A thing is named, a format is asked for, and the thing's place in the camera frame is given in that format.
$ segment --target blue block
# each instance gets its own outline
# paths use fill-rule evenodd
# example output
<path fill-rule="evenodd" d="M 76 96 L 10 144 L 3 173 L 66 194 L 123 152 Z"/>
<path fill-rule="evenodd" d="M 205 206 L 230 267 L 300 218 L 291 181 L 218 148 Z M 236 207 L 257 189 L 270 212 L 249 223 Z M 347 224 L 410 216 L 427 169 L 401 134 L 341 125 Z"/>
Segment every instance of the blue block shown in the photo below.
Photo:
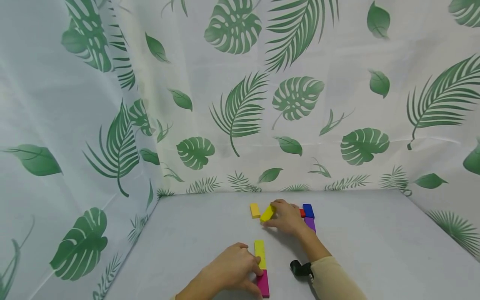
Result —
<path fill-rule="evenodd" d="M 304 204 L 303 210 L 305 211 L 305 217 L 315 219 L 315 215 L 313 214 L 313 208 L 310 204 Z"/>

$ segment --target fabric backdrop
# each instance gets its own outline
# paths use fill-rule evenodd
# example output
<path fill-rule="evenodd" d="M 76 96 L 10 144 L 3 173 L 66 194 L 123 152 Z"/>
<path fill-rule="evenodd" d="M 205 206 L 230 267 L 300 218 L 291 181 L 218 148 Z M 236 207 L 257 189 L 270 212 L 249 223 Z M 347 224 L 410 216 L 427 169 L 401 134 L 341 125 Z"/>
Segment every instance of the fabric backdrop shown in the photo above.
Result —
<path fill-rule="evenodd" d="M 397 189 L 480 260 L 478 27 L 476 0 L 2 1 L 0 300 L 103 299 L 180 193 Z"/>

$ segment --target purple block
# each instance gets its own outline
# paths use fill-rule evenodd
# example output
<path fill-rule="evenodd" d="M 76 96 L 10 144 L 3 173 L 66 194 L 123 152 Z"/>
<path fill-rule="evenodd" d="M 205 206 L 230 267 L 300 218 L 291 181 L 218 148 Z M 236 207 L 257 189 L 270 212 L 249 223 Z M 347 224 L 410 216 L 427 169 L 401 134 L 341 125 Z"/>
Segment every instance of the purple block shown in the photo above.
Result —
<path fill-rule="evenodd" d="M 317 233 L 317 230 L 315 229 L 315 220 L 313 218 L 305 217 L 305 223 L 307 224 L 308 227 L 310 227 L 315 233 Z"/>

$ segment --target red block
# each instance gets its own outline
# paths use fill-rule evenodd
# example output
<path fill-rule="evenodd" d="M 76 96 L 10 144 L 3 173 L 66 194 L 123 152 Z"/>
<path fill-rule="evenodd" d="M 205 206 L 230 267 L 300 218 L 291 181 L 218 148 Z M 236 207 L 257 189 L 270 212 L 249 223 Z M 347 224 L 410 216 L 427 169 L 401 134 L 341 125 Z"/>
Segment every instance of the red block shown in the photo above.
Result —
<path fill-rule="evenodd" d="M 262 297 L 270 298 L 270 290 L 268 289 L 267 270 L 264 270 L 264 274 L 262 276 L 257 276 L 257 286 L 262 292 Z"/>

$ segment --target hand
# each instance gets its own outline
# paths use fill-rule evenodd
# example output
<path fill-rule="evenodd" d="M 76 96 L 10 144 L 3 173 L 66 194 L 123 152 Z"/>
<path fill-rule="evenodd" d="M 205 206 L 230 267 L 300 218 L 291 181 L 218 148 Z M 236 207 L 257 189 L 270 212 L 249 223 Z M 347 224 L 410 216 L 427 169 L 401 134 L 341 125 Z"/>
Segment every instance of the hand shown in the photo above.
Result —
<path fill-rule="evenodd" d="M 243 289 L 262 299 L 260 289 L 248 278 L 250 272 L 263 275 L 263 270 L 258 266 L 260 257 L 253 256 L 247 249 L 248 245 L 243 243 L 226 248 L 200 274 L 216 281 L 220 290 Z"/>
<path fill-rule="evenodd" d="M 264 222 L 265 227 L 275 227 L 287 234 L 297 235 L 305 227 L 308 227 L 302 220 L 300 209 L 295 204 L 289 204 L 283 199 L 277 199 L 270 203 L 276 208 L 276 219 Z"/>

